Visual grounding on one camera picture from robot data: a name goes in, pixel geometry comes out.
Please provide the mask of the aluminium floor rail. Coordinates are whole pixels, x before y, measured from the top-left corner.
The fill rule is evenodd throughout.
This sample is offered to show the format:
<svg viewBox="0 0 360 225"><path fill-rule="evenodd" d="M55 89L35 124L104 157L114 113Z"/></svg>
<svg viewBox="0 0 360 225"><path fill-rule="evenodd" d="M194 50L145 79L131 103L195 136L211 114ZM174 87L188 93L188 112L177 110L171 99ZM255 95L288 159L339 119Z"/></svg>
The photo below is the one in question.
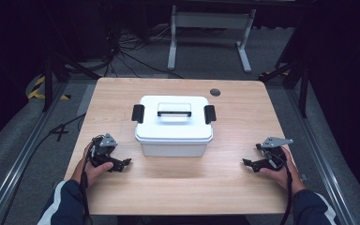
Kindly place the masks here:
<svg viewBox="0 0 360 225"><path fill-rule="evenodd" d="M298 98L294 91L286 90L286 95L291 102L292 108L296 113L297 121L307 136L308 145L312 151L313 160L322 178L326 191L334 205L339 220L342 225L357 225L350 207L347 205L342 190L339 186L333 170L330 168L328 161L325 159L317 144L314 133L311 129L309 121L303 117L298 108Z"/></svg>
<svg viewBox="0 0 360 225"><path fill-rule="evenodd" d="M38 115L37 121L30 131L30 134L27 136L22 149L6 173L5 179L0 186L0 223L3 222L8 215L26 167L40 145L38 139L41 135L42 129L46 126L48 118L52 114L53 108L59 102L59 99L64 94L67 86L68 84L66 82L57 84L56 88L52 92L52 102L50 106L45 112L41 112Z"/></svg>

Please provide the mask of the person's left hand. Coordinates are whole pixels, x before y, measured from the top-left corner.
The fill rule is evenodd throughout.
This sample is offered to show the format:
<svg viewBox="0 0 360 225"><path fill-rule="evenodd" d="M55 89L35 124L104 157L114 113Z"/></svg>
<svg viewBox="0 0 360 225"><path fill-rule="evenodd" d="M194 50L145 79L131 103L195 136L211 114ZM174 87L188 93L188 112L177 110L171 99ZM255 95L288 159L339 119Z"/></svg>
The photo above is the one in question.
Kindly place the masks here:
<svg viewBox="0 0 360 225"><path fill-rule="evenodd" d="M82 158L77 163L77 166L75 167L75 170L70 177L71 180L74 180L78 184L80 184L82 174L85 173L87 178L87 184L89 187L93 186L102 174L108 172L113 167L113 164L111 162L106 162L99 165L98 167L94 167L90 162L86 161L91 146L92 144L89 143L84 148Z"/></svg>

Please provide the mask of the yellow black floor tape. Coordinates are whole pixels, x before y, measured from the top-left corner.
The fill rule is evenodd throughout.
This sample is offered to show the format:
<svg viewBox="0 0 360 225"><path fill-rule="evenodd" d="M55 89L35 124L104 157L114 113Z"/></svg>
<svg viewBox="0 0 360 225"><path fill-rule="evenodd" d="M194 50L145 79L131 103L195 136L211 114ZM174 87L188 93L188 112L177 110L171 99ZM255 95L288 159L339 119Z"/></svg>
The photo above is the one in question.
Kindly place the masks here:
<svg viewBox="0 0 360 225"><path fill-rule="evenodd" d="M39 92L40 87L44 83L45 83L45 77L43 75L40 75L37 78L34 86L32 87L32 89L30 91L30 93L28 94L28 98L29 99L31 99L31 98L45 99L46 96Z"/></svg>

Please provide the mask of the black box latch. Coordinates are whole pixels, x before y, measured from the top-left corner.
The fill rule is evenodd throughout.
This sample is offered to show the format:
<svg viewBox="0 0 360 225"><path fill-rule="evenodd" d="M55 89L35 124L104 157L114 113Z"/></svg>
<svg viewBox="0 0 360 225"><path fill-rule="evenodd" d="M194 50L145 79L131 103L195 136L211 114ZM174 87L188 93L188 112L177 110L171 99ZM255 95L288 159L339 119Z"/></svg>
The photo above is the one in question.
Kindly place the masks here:
<svg viewBox="0 0 360 225"><path fill-rule="evenodd" d="M144 119L144 106L142 104L135 104L133 106L131 120L138 122L139 124L142 124L143 119Z"/></svg>
<svg viewBox="0 0 360 225"><path fill-rule="evenodd" d="M203 108L205 124L209 125L217 120L216 108L214 105L205 105Z"/></svg>

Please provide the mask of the person's right hand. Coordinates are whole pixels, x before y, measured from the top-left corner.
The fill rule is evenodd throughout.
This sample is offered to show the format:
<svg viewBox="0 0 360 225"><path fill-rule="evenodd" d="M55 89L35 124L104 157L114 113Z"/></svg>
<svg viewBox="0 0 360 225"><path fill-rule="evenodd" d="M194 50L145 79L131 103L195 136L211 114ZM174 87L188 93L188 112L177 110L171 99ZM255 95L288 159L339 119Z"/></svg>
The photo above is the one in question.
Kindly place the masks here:
<svg viewBox="0 0 360 225"><path fill-rule="evenodd" d="M307 187L303 183L296 169L296 166L293 163L293 158L290 152L286 148L282 148L286 158L287 158L287 167L283 167L280 171L273 171L266 168L262 168L259 171L259 174L275 180L282 188L288 190L288 173L292 176L292 195L296 194L298 191L306 189Z"/></svg>

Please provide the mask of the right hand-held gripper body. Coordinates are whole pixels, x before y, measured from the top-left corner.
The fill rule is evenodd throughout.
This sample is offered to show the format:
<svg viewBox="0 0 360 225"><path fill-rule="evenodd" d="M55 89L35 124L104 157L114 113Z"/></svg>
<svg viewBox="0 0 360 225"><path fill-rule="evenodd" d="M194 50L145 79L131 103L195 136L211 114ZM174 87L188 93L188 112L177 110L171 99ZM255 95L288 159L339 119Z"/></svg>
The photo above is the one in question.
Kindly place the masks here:
<svg viewBox="0 0 360 225"><path fill-rule="evenodd" d="M266 168L279 171L287 161L287 158L281 148L282 145L293 143L293 139L282 139L277 137L267 137L262 143L257 143L256 148L266 159Z"/></svg>

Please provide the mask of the white box lid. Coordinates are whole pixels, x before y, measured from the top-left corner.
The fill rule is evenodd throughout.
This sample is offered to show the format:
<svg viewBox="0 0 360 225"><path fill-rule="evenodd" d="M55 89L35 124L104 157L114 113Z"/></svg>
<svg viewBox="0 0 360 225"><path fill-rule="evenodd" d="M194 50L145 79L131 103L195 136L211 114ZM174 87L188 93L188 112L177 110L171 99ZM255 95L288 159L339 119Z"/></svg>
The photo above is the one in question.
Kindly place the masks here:
<svg viewBox="0 0 360 225"><path fill-rule="evenodd" d="M189 103L192 115L158 116L159 103ZM137 123L135 138L139 140L195 140L212 139L213 126L206 125L203 108L211 105L206 97L198 96L144 96L140 103L144 106L143 123Z"/></svg>

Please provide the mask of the white metal table frame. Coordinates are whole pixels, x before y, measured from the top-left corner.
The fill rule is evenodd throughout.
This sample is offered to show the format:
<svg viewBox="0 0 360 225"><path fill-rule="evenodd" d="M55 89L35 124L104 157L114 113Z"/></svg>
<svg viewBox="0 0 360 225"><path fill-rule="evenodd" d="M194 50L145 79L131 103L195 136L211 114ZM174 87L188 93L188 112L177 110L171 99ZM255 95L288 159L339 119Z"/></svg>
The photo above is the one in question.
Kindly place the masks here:
<svg viewBox="0 0 360 225"><path fill-rule="evenodd" d="M256 10L252 9L246 14L214 13L214 12L184 12L179 11L176 5L172 6L171 15L171 44L168 56L168 70L175 69L176 60L176 29L177 28L217 28L217 29L239 29L243 30L243 37L235 45L243 70L251 72L251 65L248 61L246 45L248 36L252 29Z"/></svg>

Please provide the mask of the black metal stand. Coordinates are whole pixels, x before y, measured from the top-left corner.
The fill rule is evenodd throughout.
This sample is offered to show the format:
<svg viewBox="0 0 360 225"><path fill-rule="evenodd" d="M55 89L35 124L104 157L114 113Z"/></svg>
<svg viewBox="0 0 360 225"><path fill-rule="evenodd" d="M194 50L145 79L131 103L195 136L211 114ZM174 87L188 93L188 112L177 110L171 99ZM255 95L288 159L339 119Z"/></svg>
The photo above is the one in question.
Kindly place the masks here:
<svg viewBox="0 0 360 225"><path fill-rule="evenodd" d="M284 66L280 66L271 72L262 73L258 80L266 83L271 79L278 77L279 75L288 73L286 78L282 82L282 86L285 89L293 89L298 83L300 83L298 109L301 115L307 117L307 96L308 96L308 67L305 61L295 61Z"/></svg>
<svg viewBox="0 0 360 225"><path fill-rule="evenodd" d="M48 111L53 105L53 77L56 77L60 83L66 83L69 80L66 65L72 66L74 69L80 71L93 80L99 79L99 76L95 72L82 66L78 62L56 52L48 53L45 57L42 71L42 74L45 77L44 112Z"/></svg>

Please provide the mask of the white plastic storage box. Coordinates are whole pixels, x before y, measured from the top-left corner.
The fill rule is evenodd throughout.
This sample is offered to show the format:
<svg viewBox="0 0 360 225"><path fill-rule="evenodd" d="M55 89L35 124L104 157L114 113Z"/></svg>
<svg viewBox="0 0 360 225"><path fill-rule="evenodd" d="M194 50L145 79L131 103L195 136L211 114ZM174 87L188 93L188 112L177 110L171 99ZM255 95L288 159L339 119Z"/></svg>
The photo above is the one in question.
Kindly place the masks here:
<svg viewBox="0 0 360 225"><path fill-rule="evenodd" d="M195 140L139 140L147 157L193 158L201 157L212 139Z"/></svg>

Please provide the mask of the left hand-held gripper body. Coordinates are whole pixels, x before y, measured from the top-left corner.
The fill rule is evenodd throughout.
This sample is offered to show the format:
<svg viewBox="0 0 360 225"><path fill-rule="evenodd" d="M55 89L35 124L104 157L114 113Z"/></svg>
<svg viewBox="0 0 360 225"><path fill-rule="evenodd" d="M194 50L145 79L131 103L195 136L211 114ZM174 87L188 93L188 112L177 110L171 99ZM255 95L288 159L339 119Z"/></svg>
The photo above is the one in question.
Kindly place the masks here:
<svg viewBox="0 0 360 225"><path fill-rule="evenodd" d="M89 157L92 165L97 167L110 161L111 152L117 146L117 141L109 133L98 135L92 139L92 147L89 150Z"/></svg>

